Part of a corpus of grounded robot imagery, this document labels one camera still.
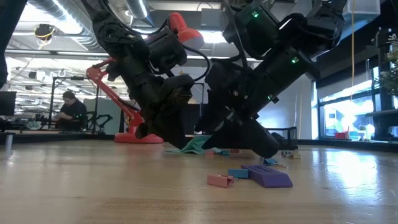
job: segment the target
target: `man sitting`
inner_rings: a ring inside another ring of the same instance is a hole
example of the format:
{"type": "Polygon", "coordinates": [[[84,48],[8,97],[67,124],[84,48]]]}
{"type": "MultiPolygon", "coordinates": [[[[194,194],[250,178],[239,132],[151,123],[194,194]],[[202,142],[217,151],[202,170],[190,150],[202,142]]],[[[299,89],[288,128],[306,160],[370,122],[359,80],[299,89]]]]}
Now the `man sitting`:
{"type": "Polygon", "coordinates": [[[86,113],[86,106],[70,91],[63,93],[62,98],[65,104],[58,114],[58,125],[66,131],[81,131],[83,122],[75,116],[86,113]]]}

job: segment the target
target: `wooden surface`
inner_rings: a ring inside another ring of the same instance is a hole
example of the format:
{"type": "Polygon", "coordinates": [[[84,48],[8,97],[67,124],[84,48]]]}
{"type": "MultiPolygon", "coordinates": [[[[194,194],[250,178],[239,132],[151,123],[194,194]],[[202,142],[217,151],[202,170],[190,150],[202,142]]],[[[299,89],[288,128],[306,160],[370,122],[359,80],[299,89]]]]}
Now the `wooden surface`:
{"type": "Polygon", "coordinates": [[[209,186],[207,174],[258,164],[165,152],[168,144],[111,141],[16,144],[0,160],[1,224],[398,223],[398,154],[302,146],[288,164],[294,187],[239,180],[209,186]]]}

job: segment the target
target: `computer monitor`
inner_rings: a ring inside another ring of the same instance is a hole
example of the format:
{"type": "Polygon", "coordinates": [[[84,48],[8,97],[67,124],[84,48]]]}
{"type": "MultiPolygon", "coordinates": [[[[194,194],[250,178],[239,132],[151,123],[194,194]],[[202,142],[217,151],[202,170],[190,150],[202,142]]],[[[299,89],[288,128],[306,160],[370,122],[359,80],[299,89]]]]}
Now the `computer monitor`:
{"type": "Polygon", "coordinates": [[[17,92],[15,91],[0,91],[0,115],[14,115],[16,98],[17,92]]]}

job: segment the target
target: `teal cloth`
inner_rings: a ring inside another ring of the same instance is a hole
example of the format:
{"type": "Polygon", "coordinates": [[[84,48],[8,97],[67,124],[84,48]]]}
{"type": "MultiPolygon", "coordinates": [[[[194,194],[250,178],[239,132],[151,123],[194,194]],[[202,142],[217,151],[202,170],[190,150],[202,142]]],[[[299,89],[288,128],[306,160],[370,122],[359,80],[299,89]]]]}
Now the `teal cloth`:
{"type": "Polygon", "coordinates": [[[169,149],[167,152],[176,152],[176,153],[194,153],[198,155],[204,155],[205,150],[201,147],[211,136],[205,135],[197,135],[192,138],[190,142],[181,150],[179,149],[169,149]]]}

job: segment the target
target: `purple block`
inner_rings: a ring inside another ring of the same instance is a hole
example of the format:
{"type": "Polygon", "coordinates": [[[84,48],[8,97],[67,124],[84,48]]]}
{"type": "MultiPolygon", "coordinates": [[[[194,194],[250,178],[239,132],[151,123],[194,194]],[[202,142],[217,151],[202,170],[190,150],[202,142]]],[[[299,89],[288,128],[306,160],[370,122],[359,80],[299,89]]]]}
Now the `purple block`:
{"type": "Polygon", "coordinates": [[[264,165],[242,165],[249,170],[249,178],[265,188],[293,187],[289,175],[264,165]]]}

